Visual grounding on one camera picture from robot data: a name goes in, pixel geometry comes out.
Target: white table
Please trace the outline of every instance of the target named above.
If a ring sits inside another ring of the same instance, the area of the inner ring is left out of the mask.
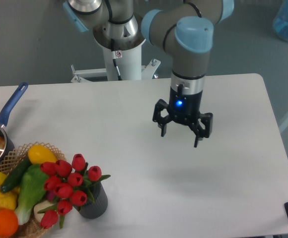
[[[288,159],[257,74],[209,76],[201,112],[213,132],[152,122],[170,80],[30,85],[10,115],[17,145],[49,142],[71,162],[82,153],[112,177],[109,206],[86,220],[76,211],[47,236],[236,238],[288,233]],[[0,87],[0,110],[16,86]]]

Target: woven basket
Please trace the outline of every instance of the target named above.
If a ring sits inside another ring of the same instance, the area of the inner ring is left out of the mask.
[[[33,145],[45,146],[54,153],[57,159],[66,160],[64,154],[61,153],[58,148],[50,145],[49,143],[30,143],[20,146],[18,149],[14,149],[13,151],[9,152],[9,154],[5,156],[5,158],[0,163],[0,172],[8,175],[10,171],[12,171],[19,162],[23,161],[23,159],[27,155],[28,149]],[[39,226],[39,222],[36,221],[34,213],[32,212],[29,222],[22,226],[19,226],[17,232],[12,236],[12,238],[38,238],[45,234],[47,231],[48,230],[43,229]]]

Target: flower pot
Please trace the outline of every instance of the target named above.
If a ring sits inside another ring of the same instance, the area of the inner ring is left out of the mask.
[[[91,192],[94,197],[94,202],[88,200],[81,206],[79,213],[85,218],[95,219],[101,216],[108,207],[108,197],[106,196],[102,183],[96,184],[91,189]]]

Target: red tulip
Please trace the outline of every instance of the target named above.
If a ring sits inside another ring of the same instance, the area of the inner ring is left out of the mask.
[[[48,176],[53,176],[57,174],[55,163],[44,162],[40,165],[40,170]]]
[[[52,191],[56,187],[56,185],[61,183],[61,179],[57,176],[51,176],[48,179],[46,179],[44,184],[44,190],[46,191]]]
[[[72,195],[73,188],[71,187],[70,184],[62,182],[56,185],[54,193],[59,198],[68,198]]]
[[[68,176],[68,183],[74,187],[74,186],[80,186],[83,182],[83,177],[79,173],[72,173]]]
[[[41,219],[40,226],[44,229],[49,229],[58,221],[58,214],[54,210],[48,210],[45,212]]]
[[[72,167],[80,172],[85,167],[85,159],[82,154],[75,154],[72,160]]]
[[[64,216],[71,210],[72,210],[72,204],[69,201],[61,200],[60,202],[58,202],[57,211],[59,215]]]
[[[74,192],[70,197],[70,202],[75,206],[82,206],[86,201],[86,194],[80,190]]]
[[[72,171],[71,164],[69,164],[67,161],[64,161],[64,160],[57,160],[55,164],[55,168],[56,168],[57,174],[63,178],[68,177]]]
[[[46,198],[50,202],[54,200],[55,196],[56,195],[55,195],[54,191],[47,191],[46,192]]]
[[[88,171],[90,181],[96,182],[101,178],[102,172],[99,166],[92,166]]]

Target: blue handle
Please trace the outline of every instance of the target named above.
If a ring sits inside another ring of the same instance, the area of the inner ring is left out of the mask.
[[[28,88],[28,83],[21,83],[0,112],[0,124],[7,126],[11,110]]]
[[[63,7],[65,9],[65,12],[67,13],[69,20],[73,23],[73,25],[76,27],[76,29],[82,33],[85,31],[88,31],[89,29],[85,27],[85,25],[79,20],[79,18],[75,15],[75,13],[70,8],[69,4],[67,2],[64,2]]]

